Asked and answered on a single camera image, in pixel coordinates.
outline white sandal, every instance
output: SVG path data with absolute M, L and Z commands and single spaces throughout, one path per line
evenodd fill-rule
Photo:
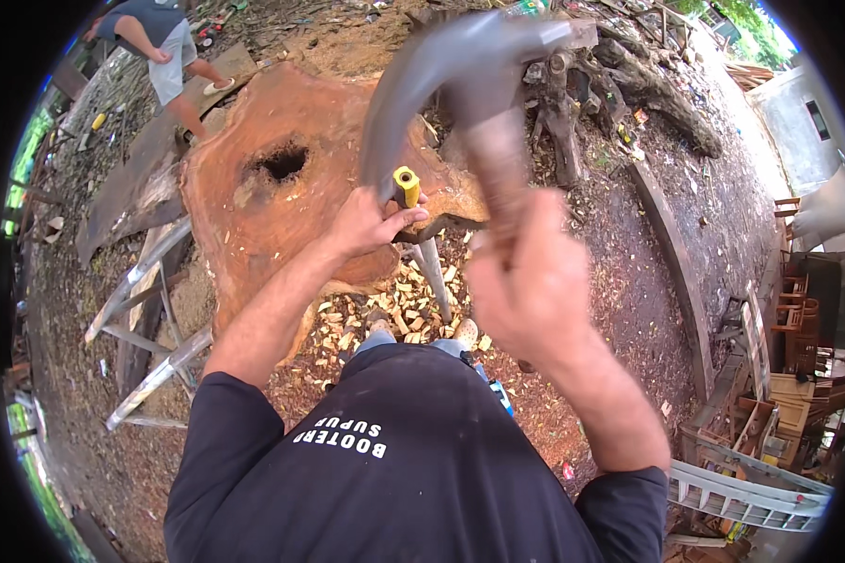
M 203 96 L 212 96 L 213 94 L 219 94 L 220 92 L 228 92 L 235 87 L 234 77 L 229 78 L 229 80 L 231 81 L 229 85 L 223 86 L 222 88 L 217 88 L 213 82 L 206 84 L 206 87 L 203 88 Z

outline hand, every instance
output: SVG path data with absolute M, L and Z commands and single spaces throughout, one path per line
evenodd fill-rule
M 172 55 L 162 49 L 154 49 L 150 53 L 147 53 L 147 56 L 158 65 L 165 65 L 172 60 Z
M 420 193 L 421 204 L 428 200 Z M 375 188 L 361 186 L 350 192 L 326 236 L 332 248 L 343 258 L 351 259 L 377 250 L 391 242 L 397 231 L 428 217 L 429 212 L 421 207 L 402 209 L 388 216 L 376 198 Z
M 588 251 L 561 230 L 567 218 L 559 191 L 535 190 L 528 198 L 510 270 L 481 232 L 465 276 L 482 330 L 515 358 L 550 373 L 592 340 Z

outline person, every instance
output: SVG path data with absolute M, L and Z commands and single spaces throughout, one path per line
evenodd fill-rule
M 660 417 L 590 324 L 587 252 L 561 230 L 560 193 L 532 190 L 525 208 L 509 269 L 479 233 L 465 275 L 482 328 L 584 425 L 599 477 L 575 504 L 457 358 L 463 344 L 372 332 L 366 342 L 380 342 L 358 349 L 284 434 L 261 390 L 304 310 L 348 259 L 428 216 L 385 216 L 359 187 L 215 342 L 169 492 L 169 560 L 660 561 L 670 464 Z
M 182 96 L 182 69 L 213 81 L 203 88 L 205 96 L 231 90 L 235 79 L 223 77 L 209 62 L 198 59 L 188 20 L 175 0 L 123 2 L 94 20 L 84 38 L 94 37 L 115 41 L 126 51 L 146 59 L 160 106 L 169 108 L 195 137 L 206 138 L 197 107 Z

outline wall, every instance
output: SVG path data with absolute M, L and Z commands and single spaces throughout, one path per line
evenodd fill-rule
M 812 78 L 804 67 L 792 68 L 756 87 L 745 97 L 766 123 L 789 186 L 796 196 L 804 196 L 832 176 L 841 164 L 834 120 L 827 119 L 827 102 L 814 94 Z M 832 138 L 821 141 L 805 104 L 814 101 L 823 113 Z

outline gray shorts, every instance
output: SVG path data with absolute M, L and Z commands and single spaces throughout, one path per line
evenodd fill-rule
M 172 60 L 165 65 L 147 61 L 146 65 L 149 68 L 150 83 L 157 90 L 159 103 L 165 106 L 182 93 L 182 69 L 197 61 L 197 48 L 191 38 L 188 20 L 182 20 L 172 29 L 159 49 L 172 55 Z

